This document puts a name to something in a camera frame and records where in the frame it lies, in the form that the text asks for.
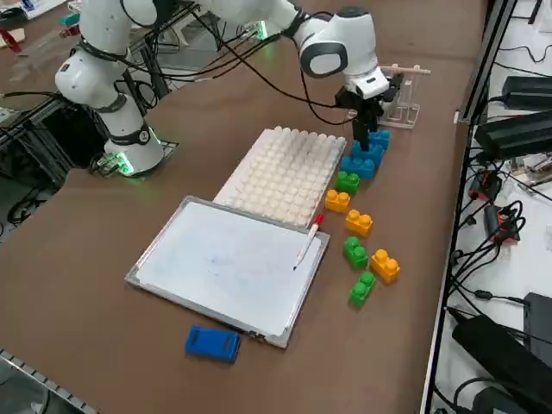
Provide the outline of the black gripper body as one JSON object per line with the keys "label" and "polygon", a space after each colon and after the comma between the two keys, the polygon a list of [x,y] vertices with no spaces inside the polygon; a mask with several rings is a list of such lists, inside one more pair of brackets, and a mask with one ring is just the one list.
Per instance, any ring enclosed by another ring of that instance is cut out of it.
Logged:
{"label": "black gripper body", "polygon": [[347,90],[344,86],[335,94],[335,104],[337,108],[355,110],[357,114],[371,113],[383,114],[382,107],[384,94],[381,93],[375,97],[364,98],[355,92]]}

